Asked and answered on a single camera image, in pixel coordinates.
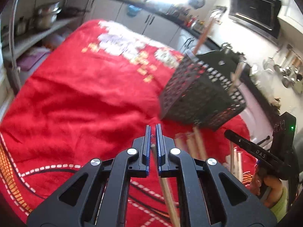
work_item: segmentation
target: white shelf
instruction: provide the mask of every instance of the white shelf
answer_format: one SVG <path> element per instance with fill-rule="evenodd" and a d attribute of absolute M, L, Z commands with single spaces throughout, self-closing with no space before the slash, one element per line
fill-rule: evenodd
<path fill-rule="evenodd" d="M 80 17 L 73 17 L 68 19 L 58 19 L 51 29 L 38 32 L 35 30 L 30 30 L 22 36 L 15 38 L 15 57 L 16 59 L 19 58 L 26 50 L 30 47 L 35 45 L 37 42 L 48 36 L 49 34 L 55 32 L 56 30 L 68 25 L 76 21 L 77 19 L 82 18 Z M 11 61 L 11 53 L 9 50 L 9 46 L 6 46 L 2 49 L 2 55 L 5 60 Z"/>

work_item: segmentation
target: cooking pot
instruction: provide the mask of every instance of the cooking pot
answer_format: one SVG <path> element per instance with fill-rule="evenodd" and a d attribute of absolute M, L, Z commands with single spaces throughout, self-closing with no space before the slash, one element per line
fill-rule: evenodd
<path fill-rule="evenodd" d="M 35 15 L 44 16 L 59 10 L 60 2 L 43 4 L 36 8 Z"/>
<path fill-rule="evenodd" d="M 49 13 L 43 16 L 36 16 L 34 18 L 34 26 L 37 30 L 48 30 L 50 29 L 54 22 L 57 20 L 57 14 L 61 12 L 61 9 L 55 12 Z"/>

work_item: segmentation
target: black mesh basket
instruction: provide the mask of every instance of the black mesh basket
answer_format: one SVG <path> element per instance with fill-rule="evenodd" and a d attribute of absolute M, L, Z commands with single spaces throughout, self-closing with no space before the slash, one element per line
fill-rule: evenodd
<path fill-rule="evenodd" d="M 161 119 L 217 130 L 241 113 L 246 107 L 241 92 L 236 88 L 228 94 L 237 66 L 228 52 L 225 48 L 195 56 L 187 50 L 159 97 Z"/>

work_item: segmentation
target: red blanket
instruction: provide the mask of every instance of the red blanket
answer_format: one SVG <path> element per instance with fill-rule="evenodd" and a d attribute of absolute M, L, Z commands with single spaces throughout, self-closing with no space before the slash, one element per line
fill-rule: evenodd
<path fill-rule="evenodd" d="M 146 124 L 154 134 L 155 125 L 161 123 L 163 134 L 172 138 L 192 131 L 191 126 L 159 119 L 158 96 L 174 72 L 168 66 L 175 64 L 157 60 L 159 48 L 177 61 L 180 53 L 139 35 L 129 42 L 132 34 L 119 45 L 112 36 L 115 30 L 121 36 L 121 30 L 98 22 L 82 25 L 47 58 L 2 121 L 0 192 L 24 222 L 90 159 L 110 159 L 131 147 L 133 139 L 144 135 Z M 136 51 L 139 55 L 130 60 Z M 249 139 L 240 117 L 216 132 L 202 130 L 208 156 L 221 163 L 229 154 L 226 129 Z M 255 159 L 245 152 L 242 158 L 248 182 Z M 153 159 L 150 164 L 147 179 L 132 179 L 127 226 L 171 224 Z M 176 193 L 174 182 L 172 189 Z"/>

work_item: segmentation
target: white cabinet door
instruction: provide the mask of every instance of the white cabinet door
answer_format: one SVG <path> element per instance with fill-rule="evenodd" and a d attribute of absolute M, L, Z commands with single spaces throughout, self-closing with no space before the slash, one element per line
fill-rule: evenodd
<path fill-rule="evenodd" d="M 294 0 L 289 1 L 286 15 L 303 26 L 303 15 Z"/>
<path fill-rule="evenodd" d="M 193 51 L 194 48 L 196 47 L 197 43 L 198 43 L 198 39 L 193 40 L 193 41 L 190 43 L 190 45 L 189 45 L 188 48 L 189 48 L 191 51 Z M 205 54 L 205 53 L 207 53 L 207 52 L 209 52 L 209 51 L 212 51 L 212 50 L 211 50 L 210 48 L 208 48 L 205 44 L 202 44 L 202 45 L 200 46 L 200 48 L 198 49 L 197 54 Z"/>
<path fill-rule="evenodd" d="M 143 35 L 169 45 L 178 28 L 179 26 L 175 23 L 154 14 L 148 22 Z"/>
<path fill-rule="evenodd" d="M 91 16 L 89 19 L 104 19 L 115 21 L 122 2 L 115 0 L 92 0 Z"/>
<path fill-rule="evenodd" d="M 169 46 L 183 53 L 191 38 L 192 35 L 180 27 L 169 43 Z"/>
<path fill-rule="evenodd" d="M 116 22 L 126 26 L 127 28 L 136 33 L 142 34 L 151 17 L 152 14 L 143 9 L 140 10 L 136 16 L 129 16 L 128 4 L 124 3 L 122 4 Z"/>

